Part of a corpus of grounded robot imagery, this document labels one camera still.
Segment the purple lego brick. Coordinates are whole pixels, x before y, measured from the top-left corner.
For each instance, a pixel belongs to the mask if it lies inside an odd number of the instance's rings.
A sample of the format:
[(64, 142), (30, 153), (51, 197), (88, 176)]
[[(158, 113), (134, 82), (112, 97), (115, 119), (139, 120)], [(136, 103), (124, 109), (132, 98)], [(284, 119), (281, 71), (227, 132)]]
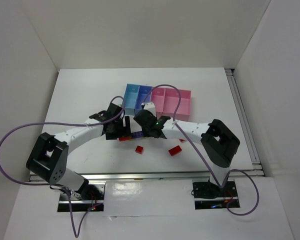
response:
[(138, 139), (138, 138), (143, 138), (143, 132), (142, 131), (137, 131), (137, 132), (132, 132), (131, 133), (131, 138), (132, 139)]

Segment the red long lego brick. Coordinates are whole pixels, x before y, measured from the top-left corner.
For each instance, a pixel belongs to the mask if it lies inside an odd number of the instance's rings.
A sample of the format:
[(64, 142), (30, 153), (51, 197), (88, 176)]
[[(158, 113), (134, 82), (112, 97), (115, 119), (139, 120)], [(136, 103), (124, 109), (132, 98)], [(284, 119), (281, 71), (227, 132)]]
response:
[(129, 140), (131, 140), (131, 139), (132, 139), (131, 136), (119, 137), (119, 138), (118, 138), (118, 140), (119, 140), (120, 142), (129, 141)]

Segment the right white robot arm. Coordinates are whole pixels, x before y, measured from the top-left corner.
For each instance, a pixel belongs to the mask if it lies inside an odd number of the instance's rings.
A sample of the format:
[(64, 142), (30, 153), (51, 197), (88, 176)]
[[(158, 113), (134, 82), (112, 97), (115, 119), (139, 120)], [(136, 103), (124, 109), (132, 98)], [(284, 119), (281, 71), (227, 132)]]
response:
[(221, 120), (196, 123), (169, 116), (157, 118), (148, 110), (141, 110), (133, 120), (147, 137), (187, 140), (210, 172), (210, 191), (217, 193), (224, 189), (240, 140)]

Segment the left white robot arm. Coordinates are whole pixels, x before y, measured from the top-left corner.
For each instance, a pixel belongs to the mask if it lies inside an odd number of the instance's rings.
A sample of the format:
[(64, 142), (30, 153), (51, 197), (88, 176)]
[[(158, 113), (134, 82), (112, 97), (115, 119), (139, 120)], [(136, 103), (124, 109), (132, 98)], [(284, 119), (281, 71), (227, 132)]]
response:
[(125, 120), (129, 117), (124, 116), (124, 109), (110, 103), (107, 110), (89, 116), (80, 126), (57, 134), (44, 132), (37, 138), (26, 168), (49, 185), (74, 192), (79, 199), (96, 196), (99, 191), (86, 178), (67, 168), (68, 156), (93, 139), (105, 136), (107, 140), (116, 140), (128, 136), (130, 124), (124, 125)]

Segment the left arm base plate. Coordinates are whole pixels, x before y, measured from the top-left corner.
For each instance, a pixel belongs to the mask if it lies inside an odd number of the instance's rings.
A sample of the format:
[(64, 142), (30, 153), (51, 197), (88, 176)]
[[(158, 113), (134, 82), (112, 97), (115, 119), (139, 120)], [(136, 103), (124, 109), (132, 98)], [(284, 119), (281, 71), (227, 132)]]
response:
[[(103, 212), (104, 211), (104, 197), (105, 197), (106, 183), (95, 182), (90, 184), (87, 193), (84, 196), (70, 191), (70, 201), (73, 212), (83, 213), (91, 208), (91, 212)], [(69, 213), (70, 206), (67, 194), (60, 192), (58, 206), (58, 213)]]

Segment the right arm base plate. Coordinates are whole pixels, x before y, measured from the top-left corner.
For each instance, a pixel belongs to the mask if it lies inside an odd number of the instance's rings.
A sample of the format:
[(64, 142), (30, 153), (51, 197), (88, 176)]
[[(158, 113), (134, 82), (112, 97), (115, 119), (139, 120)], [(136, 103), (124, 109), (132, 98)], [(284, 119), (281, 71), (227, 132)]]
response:
[(224, 188), (218, 188), (208, 181), (193, 182), (191, 195), (196, 210), (240, 208), (237, 186), (228, 181)]

